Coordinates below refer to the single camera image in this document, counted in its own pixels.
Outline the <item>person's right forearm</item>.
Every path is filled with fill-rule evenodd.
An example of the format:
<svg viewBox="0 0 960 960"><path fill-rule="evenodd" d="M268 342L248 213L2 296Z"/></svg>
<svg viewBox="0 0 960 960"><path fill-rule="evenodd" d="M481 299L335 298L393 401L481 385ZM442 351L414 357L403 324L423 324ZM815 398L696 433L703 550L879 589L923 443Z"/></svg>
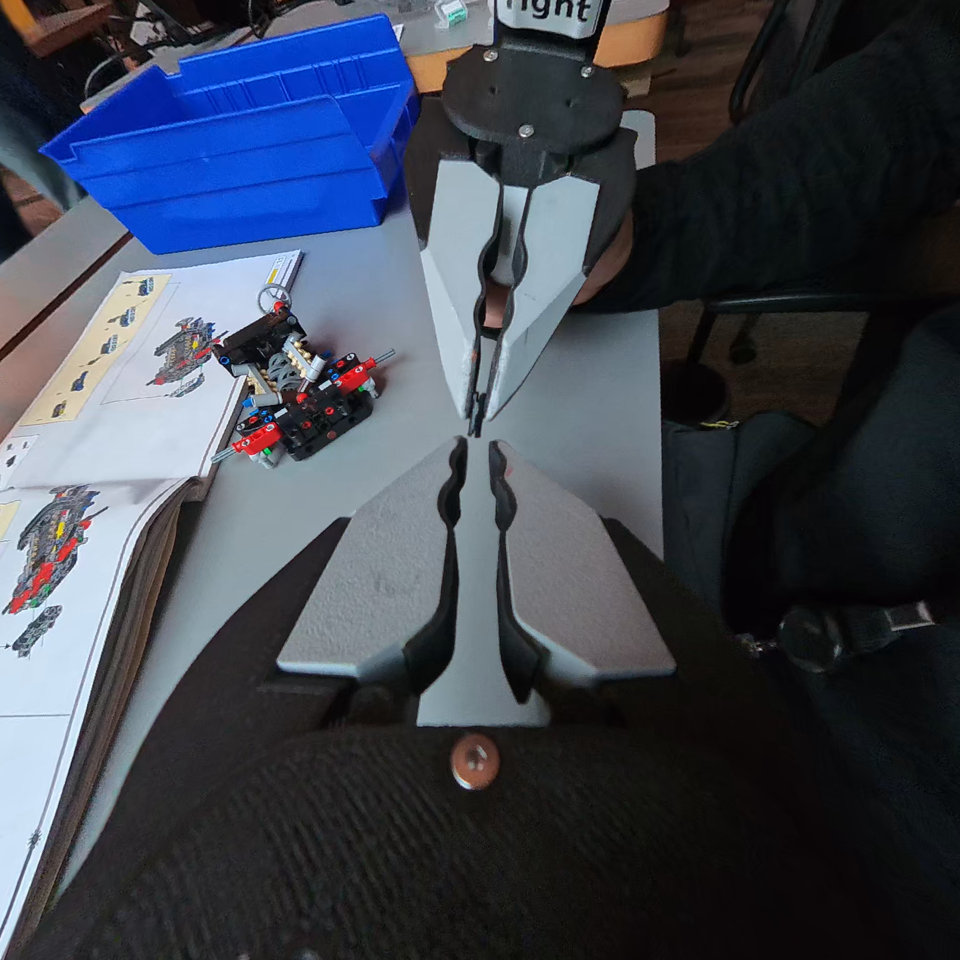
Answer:
<svg viewBox="0 0 960 960"><path fill-rule="evenodd" d="M958 10L917 10L689 158L636 176L626 262L575 309L800 280L958 199Z"/></svg>

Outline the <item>person's dark clothing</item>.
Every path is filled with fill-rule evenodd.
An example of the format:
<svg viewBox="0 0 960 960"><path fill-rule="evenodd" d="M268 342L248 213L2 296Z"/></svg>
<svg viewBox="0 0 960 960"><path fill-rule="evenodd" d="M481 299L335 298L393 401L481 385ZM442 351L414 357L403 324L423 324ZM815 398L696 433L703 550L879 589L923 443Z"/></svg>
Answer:
<svg viewBox="0 0 960 960"><path fill-rule="evenodd" d="M732 634L774 642L855 790L958 830L958 307L813 428L780 412L663 426L667 567ZM926 602L938 626L834 672L778 648L794 606Z"/></svg>

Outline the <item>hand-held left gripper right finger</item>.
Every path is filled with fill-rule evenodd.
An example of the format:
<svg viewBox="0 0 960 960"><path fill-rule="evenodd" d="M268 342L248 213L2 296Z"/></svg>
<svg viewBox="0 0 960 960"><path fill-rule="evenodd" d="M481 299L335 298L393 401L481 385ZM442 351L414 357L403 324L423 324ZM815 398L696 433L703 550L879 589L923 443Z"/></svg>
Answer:
<svg viewBox="0 0 960 960"><path fill-rule="evenodd" d="M601 516L503 440L488 444L488 468L499 654L516 701L550 687L674 675L674 655Z"/></svg>

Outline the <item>lego instruction booklet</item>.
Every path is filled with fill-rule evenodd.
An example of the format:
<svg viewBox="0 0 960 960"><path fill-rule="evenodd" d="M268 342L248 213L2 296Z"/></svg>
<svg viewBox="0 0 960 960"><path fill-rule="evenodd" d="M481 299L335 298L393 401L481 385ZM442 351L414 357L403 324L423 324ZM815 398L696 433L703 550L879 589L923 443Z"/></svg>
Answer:
<svg viewBox="0 0 960 960"><path fill-rule="evenodd" d="M299 249L123 272L2 439L2 958L70 857L143 657L181 508L246 386L215 353Z"/></svg>

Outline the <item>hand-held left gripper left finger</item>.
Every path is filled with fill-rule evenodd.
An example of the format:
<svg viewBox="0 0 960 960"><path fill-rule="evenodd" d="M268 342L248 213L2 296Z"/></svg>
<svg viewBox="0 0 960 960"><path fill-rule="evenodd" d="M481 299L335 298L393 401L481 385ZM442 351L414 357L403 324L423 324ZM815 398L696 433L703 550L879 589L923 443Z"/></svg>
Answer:
<svg viewBox="0 0 960 960"><path fill-rule="evenodd" d="M454 528L467 441L450 438L347 522L276 660L292 676L424 693L454 649Z"/></svg>

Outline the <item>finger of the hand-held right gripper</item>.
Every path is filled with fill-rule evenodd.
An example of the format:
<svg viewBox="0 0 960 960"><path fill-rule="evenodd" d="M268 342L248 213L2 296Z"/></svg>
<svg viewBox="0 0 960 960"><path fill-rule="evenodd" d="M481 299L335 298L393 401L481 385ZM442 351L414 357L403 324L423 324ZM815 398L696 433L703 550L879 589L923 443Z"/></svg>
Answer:
<svg viewBox="0 0 960 960"><path fill-rule="evenodd" d="M451 400L467 435L481 434L486 396L481 368L485 261L498 239L502 186L471 159L438 162L426 244L420 258Z"/></svg>
<svg viewBox="0 0 960 960"><path fill-rule="evenodd" d="M504 187L513 285L481 394L478 433L520 390L583 286L598 194L599 185L583 179Z"/></svg>

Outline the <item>partly built lego model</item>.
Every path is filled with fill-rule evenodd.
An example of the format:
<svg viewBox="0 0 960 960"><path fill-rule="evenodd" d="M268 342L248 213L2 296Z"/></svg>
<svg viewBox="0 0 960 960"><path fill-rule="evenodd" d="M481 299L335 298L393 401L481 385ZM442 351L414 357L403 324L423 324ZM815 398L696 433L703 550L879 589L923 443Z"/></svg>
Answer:
<svg viewBox="0 0 960 960"><path fill-rule="evenodd" d="M260 317L214 347L246 395L236 438L210 458L212 465L235 455L269 470L282 454L305 461L370 417L379 396L374 370L396 355L391 349L364 359L314 349L282 283L265 284L257 301Z"/></svg>

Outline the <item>black chair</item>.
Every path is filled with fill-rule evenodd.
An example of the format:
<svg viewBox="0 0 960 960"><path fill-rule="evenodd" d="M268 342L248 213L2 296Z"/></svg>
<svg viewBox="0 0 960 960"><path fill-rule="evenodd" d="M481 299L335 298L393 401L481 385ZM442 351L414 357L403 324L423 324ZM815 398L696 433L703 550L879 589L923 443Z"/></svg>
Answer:
<svg viewBox="0 0 960 960"><path fill-rule="evenodd" d="M933 308L958 299L956 293L894 292L866 294L853 291L773 291L753 294L727 294L706 299L702 314L690 341L685 361L697 364L722 315L761 315L789 313L871 313L877 310L900 310L911 307Z"/></svg>

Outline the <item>black badge reel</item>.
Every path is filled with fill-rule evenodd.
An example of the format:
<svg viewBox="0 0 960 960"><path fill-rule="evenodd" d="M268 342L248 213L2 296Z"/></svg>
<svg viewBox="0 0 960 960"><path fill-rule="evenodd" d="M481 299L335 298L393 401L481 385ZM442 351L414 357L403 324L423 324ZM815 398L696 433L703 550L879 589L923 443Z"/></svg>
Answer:
<svg viewBox="0 0 960 960"><path fill-rule="evenodd" d="M776 645L794 666L827 674L936 626L925 601L901 606L792 606L780 621Z"/></svg>

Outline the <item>person's right hand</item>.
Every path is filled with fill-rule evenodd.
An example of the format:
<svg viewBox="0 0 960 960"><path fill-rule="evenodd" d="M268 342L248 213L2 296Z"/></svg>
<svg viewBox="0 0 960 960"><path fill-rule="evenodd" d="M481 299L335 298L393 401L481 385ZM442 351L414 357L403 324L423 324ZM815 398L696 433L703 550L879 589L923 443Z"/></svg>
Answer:
<svg viewBox="0 0 960 960"><path fill-rule="evenodd" d="M634 215L632 210L628 210L617 234L610 241L592 272L586 277L578 294L572 300L573 307L582 306L592 300L624 269L632 252L633 237ZM487 275L485 280L484 336L493 338L502 329L510 290L496 282L491 275Z"/></svg>

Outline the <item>blue plastic storage bin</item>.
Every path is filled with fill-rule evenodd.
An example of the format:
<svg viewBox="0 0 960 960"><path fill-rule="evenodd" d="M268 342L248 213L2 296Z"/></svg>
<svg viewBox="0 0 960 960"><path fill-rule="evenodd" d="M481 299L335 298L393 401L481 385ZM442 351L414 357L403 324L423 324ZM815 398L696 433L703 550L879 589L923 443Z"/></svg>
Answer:
<svg viewBox="0 0 960 960"><path fill-rule="evenodd" d="M377 13L149 66L40 152L161 255L379 225L418 116Z"/></svg>

